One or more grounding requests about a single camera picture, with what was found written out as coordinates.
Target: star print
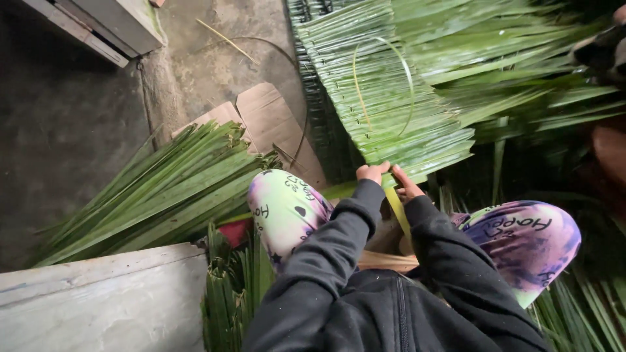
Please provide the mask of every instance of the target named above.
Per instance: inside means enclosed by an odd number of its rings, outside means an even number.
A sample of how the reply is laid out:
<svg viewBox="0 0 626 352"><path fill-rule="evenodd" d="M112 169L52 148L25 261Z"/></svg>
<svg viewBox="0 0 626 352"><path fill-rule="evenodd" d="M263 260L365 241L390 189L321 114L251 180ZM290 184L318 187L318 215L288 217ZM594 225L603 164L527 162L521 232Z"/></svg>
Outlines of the star print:
<svg viewBox="0 0 626 352"><path fill-rule="evenodd" d="M274 264L280 264L280 260L282 259L281 256L278 255L278 253L274 253L270 259L272 260L272 262L274 262Z"/></svg>

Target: person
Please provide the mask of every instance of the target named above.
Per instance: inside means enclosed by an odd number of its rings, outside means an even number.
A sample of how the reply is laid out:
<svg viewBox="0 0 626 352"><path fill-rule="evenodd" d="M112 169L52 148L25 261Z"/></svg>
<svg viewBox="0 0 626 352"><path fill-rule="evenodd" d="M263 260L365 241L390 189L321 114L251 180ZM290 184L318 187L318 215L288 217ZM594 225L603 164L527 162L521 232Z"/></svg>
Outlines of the person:
<svg viewBox="0 0 626 352"><path fill-rule="evenodd" d="M254 178L255 234L277 272L244 351L548 351L524 308L574 258L580 232L549 204L521 201L457 215L454 222L396 165L398 194L424 279L357 271L376 230L390 168L363 166L336 207L281 170Z"/></svg>

